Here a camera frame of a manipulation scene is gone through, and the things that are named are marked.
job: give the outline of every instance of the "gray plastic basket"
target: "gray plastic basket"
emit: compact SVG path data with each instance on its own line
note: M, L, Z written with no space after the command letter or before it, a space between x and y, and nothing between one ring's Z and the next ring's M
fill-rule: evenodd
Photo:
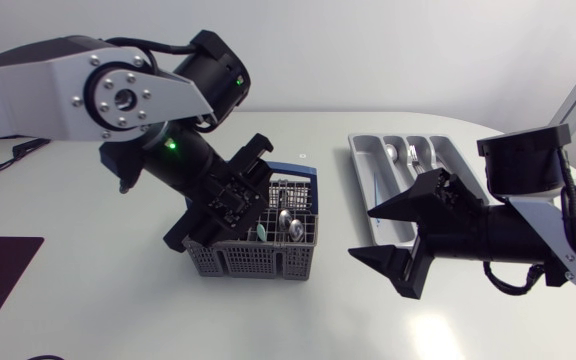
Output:
M307 280L317 244L317 171L314 168L268 162L276 174L304 176L309 182L271 181L268 208L247 234L235 240L220 241L206 248L190 240L183 241L201 276L225 276ZM288 209L305 227L304 240L293 242L279 231L279 212ZM257 237L257 225L266 229L267 241Z

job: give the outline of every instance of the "wire mesh insert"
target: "wire mesh insert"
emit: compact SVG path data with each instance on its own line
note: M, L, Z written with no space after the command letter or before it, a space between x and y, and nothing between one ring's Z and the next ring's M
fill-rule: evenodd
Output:
M185 239L184 245L199 275L307 280L317 243L317 214L312 210L309 182L272 181L269 207L257 222L239 239L220 241L209 248ZM293 242L287 231L278 225L281 210L288 210L293 219L304 225L304 237ZM257 236L257 225L266 230L266 242Z

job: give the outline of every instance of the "bolt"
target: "bolt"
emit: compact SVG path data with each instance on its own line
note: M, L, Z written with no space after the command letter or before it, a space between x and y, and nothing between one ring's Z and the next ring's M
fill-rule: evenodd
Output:
M83 104L84 104L84 101L81 100L81 98L79 96L73 96L72 97L72 106L80 107Z
M142 67L144 65L144 59L139 56L135 56L135 59L132 61L132 63L135 64L136 67Z
M99 66L99 64L101 64L101 61L99 61L99 58L97 57L97 55L92 55L90 57L90 65Z

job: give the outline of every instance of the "utensil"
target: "utensil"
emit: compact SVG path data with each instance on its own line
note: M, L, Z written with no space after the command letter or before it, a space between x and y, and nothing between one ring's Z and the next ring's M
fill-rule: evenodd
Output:
M410 145L410 158L412 159L412 167L415 169L417 174L421 174L424 172L424 167L419 162L419 158L417 157L417 149L415 149L415 145Z
M304 224L295 219L290 222L290 227L288 228L288 234L293 242L300 242L304 238L304 233L306 232Z
M292 215L290 214L290 211L287 209L281 210L277 222L279 223L280 231L288 231L290 228L290 223L292 222Z
M266 233L266 228L263 225L257 224L257 237L259 240L266 242L268 241L268 234Z
M390 157L390 160L392 160L392 162L397 162L397 158L399 157L397 154L397 149L395 148L394 145L392 144L386 144L386 152L388 153L388 156Z

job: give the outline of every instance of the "white table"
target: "white table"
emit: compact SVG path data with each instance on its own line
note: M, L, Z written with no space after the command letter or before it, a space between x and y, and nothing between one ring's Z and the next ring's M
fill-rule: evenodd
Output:
M496 131L411 113L235 113L207 139L229 158L256 132L275 146L264 159L318 169L310 280L199 277L161 239L180 195L145 172L120 195L98 143L56 142L0 173L0 236L46 239L0 311L0 359L576 359L572 284L511 297L480 262L438 259L416 301L347 253L370 239L349 133L448 134L483 183L475 140ZM525 265L493 267L525 279Z

